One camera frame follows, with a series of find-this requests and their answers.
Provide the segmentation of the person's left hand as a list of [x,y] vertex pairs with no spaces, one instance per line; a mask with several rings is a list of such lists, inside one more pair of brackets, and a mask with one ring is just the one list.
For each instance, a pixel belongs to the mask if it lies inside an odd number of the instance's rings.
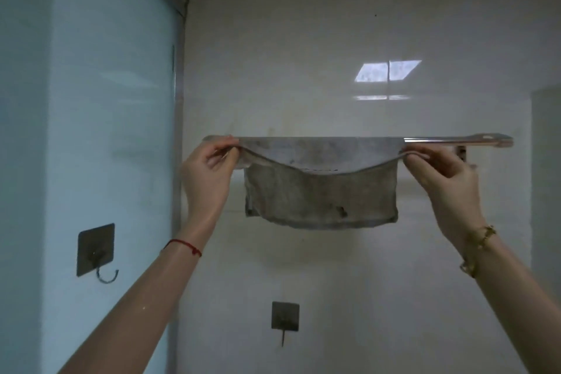
[[210,239],[226,204],[231,177],[209,168],[216,150],[238,147],[233,136],[220,136],[201,142],[183,162],[180,177],[187,200],[187,215],[179,237],[202,249]]

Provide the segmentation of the grey stained cloth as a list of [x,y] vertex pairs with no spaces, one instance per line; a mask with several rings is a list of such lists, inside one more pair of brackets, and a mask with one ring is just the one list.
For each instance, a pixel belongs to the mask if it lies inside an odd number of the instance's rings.
[[396,223],[403,137],[239,137],[245,214],[304,230]]

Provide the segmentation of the square adhesive wall hook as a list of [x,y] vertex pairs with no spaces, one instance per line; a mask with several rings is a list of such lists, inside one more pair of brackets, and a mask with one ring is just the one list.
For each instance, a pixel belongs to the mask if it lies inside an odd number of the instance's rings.
[[292,302],[273,301],[271,304],[271,329],[282,332],[281,348],[284,347],[286,332],[299,332],[300,305]]
[[109,280],[102,278],[101,268],[115,257],[115,223],[83,230],[77,237],[76,276],[95,272],[102,284],[109,285],[118,278],[119,270]]

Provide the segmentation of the glass shower door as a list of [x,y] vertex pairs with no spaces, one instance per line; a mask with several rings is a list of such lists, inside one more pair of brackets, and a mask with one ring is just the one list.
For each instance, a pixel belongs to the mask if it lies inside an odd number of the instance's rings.
[[56,374],[171,236],[186,4],[0,0],[0,374]]

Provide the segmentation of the person's left forearm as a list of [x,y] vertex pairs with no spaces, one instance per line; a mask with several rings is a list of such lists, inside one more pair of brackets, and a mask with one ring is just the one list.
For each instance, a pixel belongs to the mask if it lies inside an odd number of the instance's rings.
[[58,374],[144,373],[204,250],[179,233]]

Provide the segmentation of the person's right forearm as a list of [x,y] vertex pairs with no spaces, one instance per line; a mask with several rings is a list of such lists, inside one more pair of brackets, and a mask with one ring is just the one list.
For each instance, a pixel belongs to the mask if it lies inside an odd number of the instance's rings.
[[469,238],[460,268],[474,278],[529,374],[561,374],[561,308],[494,228]]

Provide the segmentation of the metal towel rail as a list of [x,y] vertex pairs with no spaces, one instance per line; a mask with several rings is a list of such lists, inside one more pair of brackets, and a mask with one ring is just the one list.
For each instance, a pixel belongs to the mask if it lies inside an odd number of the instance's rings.
[[508,148],[514,139],[505,134],[423,137],[239,137],[236,170],[252,165],[287,167],[312,175],[354,174],[393,163],[408,144],[490,146]]

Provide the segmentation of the person's right hand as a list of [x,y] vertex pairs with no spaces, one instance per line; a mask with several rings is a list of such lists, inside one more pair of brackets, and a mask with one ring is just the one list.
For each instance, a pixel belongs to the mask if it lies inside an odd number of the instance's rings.
[[485,231],[488,226],[482,214],[477,172],[453,151],[438,145],[407,144],[402,152],[428,160],[432,153],[451,153],[452,166],[447,176],[449,188],[424,188],[431,201],[439,229],[452,246],[465,252],[469,238]]

